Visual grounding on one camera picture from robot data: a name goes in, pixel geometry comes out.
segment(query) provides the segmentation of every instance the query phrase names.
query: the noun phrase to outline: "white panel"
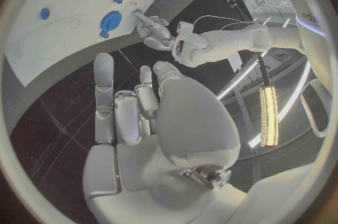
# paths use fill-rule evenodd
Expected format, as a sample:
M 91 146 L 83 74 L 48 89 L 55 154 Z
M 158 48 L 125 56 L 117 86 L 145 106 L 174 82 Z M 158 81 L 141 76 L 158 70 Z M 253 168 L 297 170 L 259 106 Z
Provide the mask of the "white panel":
M 136 25 L 134 12 L 145 12 L 154 0 L 9 0 L 17 13 L 8 21 L 6 57 L 14 73 L 26 86 L 41 72 L 63 58 L 100 43 L 101 20 L 111 11 L 119 11 L 122 21 L 109 32 L 112 39 L 130 34 Z M 50 10 L 42 20 L 40 11 Z

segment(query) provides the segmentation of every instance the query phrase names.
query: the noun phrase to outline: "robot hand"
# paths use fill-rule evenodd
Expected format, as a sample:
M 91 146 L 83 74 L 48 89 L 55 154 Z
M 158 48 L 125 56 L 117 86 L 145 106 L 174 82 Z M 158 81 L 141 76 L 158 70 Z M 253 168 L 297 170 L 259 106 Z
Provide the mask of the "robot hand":
M 140 12 L 136 12 L 136 29 L 144 44 L 150 48 L 160 51 L 171 51 L 171 42 L 175 38 L 170 35 L 166 26 L 168 21 L 158 16 L 146 17 Z

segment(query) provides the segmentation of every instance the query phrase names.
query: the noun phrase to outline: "robotic arm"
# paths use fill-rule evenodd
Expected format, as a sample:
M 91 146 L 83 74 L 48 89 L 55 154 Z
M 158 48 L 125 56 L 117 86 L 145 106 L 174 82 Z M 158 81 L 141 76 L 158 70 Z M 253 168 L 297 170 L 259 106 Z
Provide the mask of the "robotic arm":
M 138 18 L 137 31 L 148 47 L 171 51 L 176 61 L 191 68 L 227 59 L 241 50 L 264 52 L 270 47 L 279 47 L 294 48 L 304 53 L 296 28 L 268 28 L 252 24 L 243 30 L 195 34 L 193 24 L 181 21 L 175 38 L 165 27 L 169 24 L 167 21 L 157 16 L 148 18 L 139 12 L 135 16 Z

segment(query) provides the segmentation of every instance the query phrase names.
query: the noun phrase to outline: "black floor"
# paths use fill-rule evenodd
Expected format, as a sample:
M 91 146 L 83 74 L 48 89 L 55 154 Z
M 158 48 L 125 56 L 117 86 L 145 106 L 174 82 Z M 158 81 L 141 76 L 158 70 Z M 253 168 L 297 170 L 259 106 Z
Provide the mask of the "black floor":
M 223 0 L 195 0 L 169 25 L 176 35 L 179 21 L 193 22 L 203 15 L 237 19 Z M 207 17 L 195 26 L 196 33 L 218 30 L 231 21 Z M 242 29 L 236 25 L 231 29 Z M 251 57 L 241 52 L 243 63 Z M 187 68 L 172 59 L 171 53 L 156 51 L 142 43 L 112 53 L 115 60 L 114 90 L 133 90 L 139 84 L 142 65 L 152 67 L 158 60 L 169 61 L 189 77 L 218 93 L 233 77 L 227 60 Z M 67 76 L 45 92 L 24 114 L 11 135 L 13 147 L 27 175 L 39 191 L 76 223 L 96 223 L 87 209 L 82 192 L 86 156 L 95 144 L 95 95 L 93 63 Z M 5 182 L 1 183 L 1 223 L 36 223 Z

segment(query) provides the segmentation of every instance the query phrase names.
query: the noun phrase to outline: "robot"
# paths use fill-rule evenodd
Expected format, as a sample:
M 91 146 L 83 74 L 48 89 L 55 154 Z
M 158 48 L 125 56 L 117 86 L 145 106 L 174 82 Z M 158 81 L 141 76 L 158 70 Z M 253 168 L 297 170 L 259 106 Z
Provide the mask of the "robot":
M 253 24 L 199 35 L 192 24 L 180 22 L 175 38 L 166 20 L 135 16 L 145 45 L 171 51 L 192 68 L 240 50 L 283 47 L 304 53 L 296 28 Z M 231 223 L 247 197 L 228 184 L 241 148 L 231 116 L 209 89 L 172 64 L 159 61 L 153 71 L 159 101 L 150 67 L 142 66 L 133 91 L 114 94 L 113 58 L 101 53 L 95 59 L 98 145 L 90 150 L 83 174 L 88 207 L 100 223 Z M 257 184 L 256 191 L 264 187 Z

